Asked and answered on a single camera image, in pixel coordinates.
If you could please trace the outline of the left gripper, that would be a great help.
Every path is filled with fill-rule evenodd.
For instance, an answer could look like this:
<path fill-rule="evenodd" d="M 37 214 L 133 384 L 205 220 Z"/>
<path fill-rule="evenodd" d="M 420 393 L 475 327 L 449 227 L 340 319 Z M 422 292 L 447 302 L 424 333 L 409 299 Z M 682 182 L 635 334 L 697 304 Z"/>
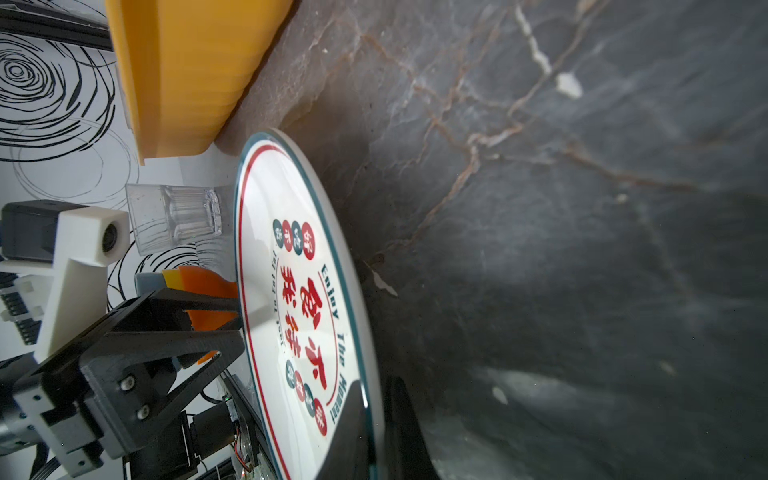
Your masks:
<path fill-rule="evenodd" d="M 232 315 L 210 332 L 191 313 Z M 240 300 L 174 289 L 124 301 L 77 337 L 79 360 L 1 363 L 1 453 L 34 447 L 30 473 L 72 477 L 108 456 L 133 479 L 188 479 L 198 451 L 184 408 L 244 352 Z"/>

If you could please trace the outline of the yellow bowl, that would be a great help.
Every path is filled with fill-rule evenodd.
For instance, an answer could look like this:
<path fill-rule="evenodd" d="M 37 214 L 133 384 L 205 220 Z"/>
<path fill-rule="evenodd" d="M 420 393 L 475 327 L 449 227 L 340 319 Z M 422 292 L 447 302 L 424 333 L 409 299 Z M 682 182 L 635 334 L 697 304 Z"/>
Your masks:
<path fill-rule="evenodd" d="M 162 277 L 167 288 L 185 290 L 182 272 L 179 269 L 163 270 Z"/>

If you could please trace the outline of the blue bowl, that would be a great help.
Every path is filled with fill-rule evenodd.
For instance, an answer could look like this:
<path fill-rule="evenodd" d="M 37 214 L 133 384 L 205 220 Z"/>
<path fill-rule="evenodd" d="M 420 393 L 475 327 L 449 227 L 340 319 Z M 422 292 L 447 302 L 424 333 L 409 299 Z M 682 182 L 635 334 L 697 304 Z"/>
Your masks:
<path fill-rule="evenodd" d="M 134 284 L 138 296 L 143 296 L 157 290 L 166 288 L 166 281 L 162 273 L 142 272 L 134 276 Z"/>

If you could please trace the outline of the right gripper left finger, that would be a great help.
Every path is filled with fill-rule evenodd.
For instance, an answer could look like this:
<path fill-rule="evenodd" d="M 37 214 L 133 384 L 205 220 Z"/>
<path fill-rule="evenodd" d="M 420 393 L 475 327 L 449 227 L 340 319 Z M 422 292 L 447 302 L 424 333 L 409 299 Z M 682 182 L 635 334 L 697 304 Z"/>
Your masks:
<path fill-rule="evenodd" d="M 317 480 L 369 478 L 369 439 L 361 386 L 354 381 L 347 392 L 336 430 Z"/>

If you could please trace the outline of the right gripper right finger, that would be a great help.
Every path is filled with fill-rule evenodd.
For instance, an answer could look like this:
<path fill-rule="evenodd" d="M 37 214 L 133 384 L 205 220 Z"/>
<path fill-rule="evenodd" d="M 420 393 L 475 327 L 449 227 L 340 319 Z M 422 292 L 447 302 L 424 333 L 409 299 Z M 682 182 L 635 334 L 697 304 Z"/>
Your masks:
<path fill-rule="evenodd" d="M 407 387 L 400 377 L 387 379 L 384 414 L 387 479 L 439 480 Z"/>

